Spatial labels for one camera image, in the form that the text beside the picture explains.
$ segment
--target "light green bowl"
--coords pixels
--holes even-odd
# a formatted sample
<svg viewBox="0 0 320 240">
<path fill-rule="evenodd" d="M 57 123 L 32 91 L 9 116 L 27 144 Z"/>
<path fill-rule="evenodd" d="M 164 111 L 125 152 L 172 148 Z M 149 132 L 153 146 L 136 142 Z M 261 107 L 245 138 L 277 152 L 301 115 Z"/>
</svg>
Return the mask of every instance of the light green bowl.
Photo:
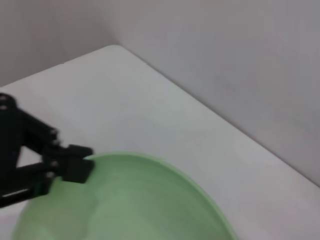
<svg viewBox="0 0 320 240">
<path fill-rule="evenodd" d="M 91 156 L 86 184 L 56 179 L 23 211 L 14 240 L 235 240 L 227 220 L 189 177 L 139 154 Z"/>
</svg>

